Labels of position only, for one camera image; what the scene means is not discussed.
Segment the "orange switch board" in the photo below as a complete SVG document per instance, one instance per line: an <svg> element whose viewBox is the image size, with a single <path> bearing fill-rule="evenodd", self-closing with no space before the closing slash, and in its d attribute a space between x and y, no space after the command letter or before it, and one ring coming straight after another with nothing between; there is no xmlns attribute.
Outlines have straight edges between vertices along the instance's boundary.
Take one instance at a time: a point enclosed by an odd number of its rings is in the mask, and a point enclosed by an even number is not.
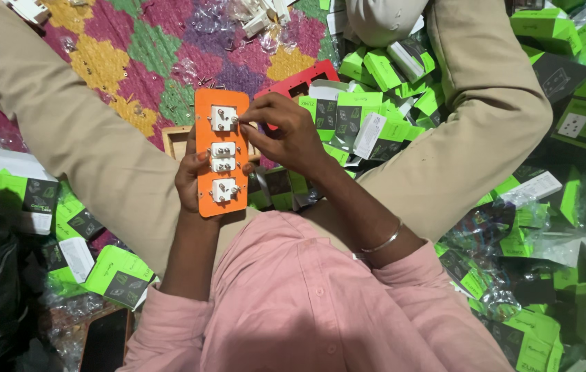
<svg viewBox="0 0 586 372"><path fill-rule="evenodd" d="M242 92L198 89L194 94L196 149L210 152L210 165L198 175L199 212L204 217L247 207L247 140L237 118L249 107Z"/></svg>

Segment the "person's right hand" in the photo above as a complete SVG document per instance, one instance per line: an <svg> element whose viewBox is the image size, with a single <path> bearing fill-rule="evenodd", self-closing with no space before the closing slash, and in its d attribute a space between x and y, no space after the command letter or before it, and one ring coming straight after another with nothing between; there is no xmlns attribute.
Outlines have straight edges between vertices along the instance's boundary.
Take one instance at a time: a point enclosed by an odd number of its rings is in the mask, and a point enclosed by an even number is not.
<svg viewBox="0 0 586 372"><path fill-rule="evenodd" d="M252 121L277 126L281 135L277 139L267 137L247 124ZM322 147L309 111L279 93L272 92L255 99L240 115L240 122L243 122L241 132L268 159L311 181L322 176L332 161L336 162Z"/></svg>

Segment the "shirt sleeve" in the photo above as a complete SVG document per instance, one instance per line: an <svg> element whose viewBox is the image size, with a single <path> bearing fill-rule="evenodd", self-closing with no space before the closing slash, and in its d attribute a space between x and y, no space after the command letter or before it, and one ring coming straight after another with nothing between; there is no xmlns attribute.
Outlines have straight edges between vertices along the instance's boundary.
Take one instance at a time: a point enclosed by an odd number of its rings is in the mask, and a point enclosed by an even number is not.
<svg viewBox="0 0 586 372"><path fill-rule="evenodd" d="M202 336L213 308L211 302L148 288L139 326L127 342L125 365L117 371L199 371Z"/></svg>
<svg viewBox="0 0 586 372"><path fill-rule="evenodd" d="M474 317L465 295L454 291L427 242L410 256L373 274L450 372L512 371L493 336Z"/></svg>

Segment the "person's left hand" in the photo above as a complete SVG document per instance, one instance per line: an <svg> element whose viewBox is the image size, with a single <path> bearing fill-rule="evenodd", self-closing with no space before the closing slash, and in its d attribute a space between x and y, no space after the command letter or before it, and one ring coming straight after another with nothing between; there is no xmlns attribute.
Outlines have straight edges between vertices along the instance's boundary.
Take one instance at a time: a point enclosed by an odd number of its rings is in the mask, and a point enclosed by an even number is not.
<svg viewBox="0 0 586 372"><path fill-rule="evenodd" d="M196 152L196 127L192 128L187 136L187 148L185 156L181 160L178 168L176 179L174 181L178 196L181 199L181 212L191 215L198 215L199 198L198 198L198 180L197 174L202 167L210 164L210 153L206 151ZM246 163L242 166L242 172L245 175L254 171L254 165ZM210 219L220 220L223 215L213 216Z"/></svg>

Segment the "hand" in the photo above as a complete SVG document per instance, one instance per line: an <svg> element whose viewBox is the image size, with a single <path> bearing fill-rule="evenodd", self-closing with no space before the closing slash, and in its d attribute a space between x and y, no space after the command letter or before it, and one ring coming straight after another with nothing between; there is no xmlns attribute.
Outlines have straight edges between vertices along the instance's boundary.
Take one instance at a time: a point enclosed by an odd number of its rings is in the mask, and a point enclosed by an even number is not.
<svg viewBox="0 0 586 372"><path fill-rule="evenodd" d="M196 127L189 131L187 136L187 148L185 156L178 167L174 183L181 199L181 212L197 215L199 212L198 180L197 174L203 167L209 166L209 152L196 152ZM254 165L247 163L242 166L243 174L248 175L254 171ZM211 220L219 221L222 215L213 216Z"/></svg>
<svg viewBox="0 0 586 372"><path fill-rule="evenodd" d="M309 111L279 93L255 99L240 115L240 122L269 123L281 130L277 139L267 137L253 126L240 125L241 132L268 159L311 181L324 173L334 159L325 152Z"/></svg>

